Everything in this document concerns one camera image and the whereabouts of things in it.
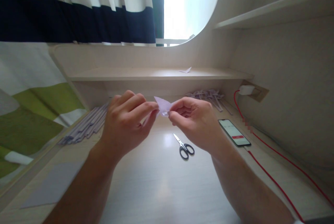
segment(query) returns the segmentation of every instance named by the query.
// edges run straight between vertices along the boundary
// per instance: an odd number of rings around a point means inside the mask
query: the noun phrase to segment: white paper scrap
[[[190,69],[191,69],[191,67],[190,67],[189,69],[185,70],[185,71],[182,71],[182,70],[179,70],[179,71],[180,71],[180,72],[184,72],[184,73],[189,73],[189,72],[190,72]]]
[[[83,162],[55,165],[42,184],[22,204],[21,208],[57,203],[82,165]]]

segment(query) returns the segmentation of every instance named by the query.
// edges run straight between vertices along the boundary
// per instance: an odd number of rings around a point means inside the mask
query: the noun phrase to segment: wooden shelf
[[[69,77],[71,81],[111,80],[196,80],[196,79],[251,79],[253,75],[232,69],[192,68],[105,68],[99,67]]]
[[[334,15],[334,0],[279,0],[216,24],[215,29],[248,29]]]

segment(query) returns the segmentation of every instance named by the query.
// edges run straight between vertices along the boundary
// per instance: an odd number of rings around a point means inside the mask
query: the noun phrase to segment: smartphone
[[[220,126],[237,147],[252,145],[228,119],[219,119]]]

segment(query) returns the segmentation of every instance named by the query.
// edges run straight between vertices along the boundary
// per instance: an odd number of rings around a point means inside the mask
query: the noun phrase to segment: wall socket
[[[241,85],[252,85],[255,87],[252,94],[248,96],[256,100],[257,102],[261,102],[264,99],[264,97],[269,93],[268,89],[255,85],[247,80],[243,80]]]

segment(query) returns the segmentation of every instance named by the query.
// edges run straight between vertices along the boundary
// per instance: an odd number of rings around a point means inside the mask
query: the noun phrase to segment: black scissor handle
[[[180,155],[182,157],[182,159],[184,160],[188,160],[189,159],[189,155],[186,149],[184,149],[184,147],[180,146]]]
[[[192,148],[192,146],[190,146],[189,144],[183,144],[184,147],[187,149],[187,152],[190,154],[190,155],[194,155],[195,154],[195,150]]]

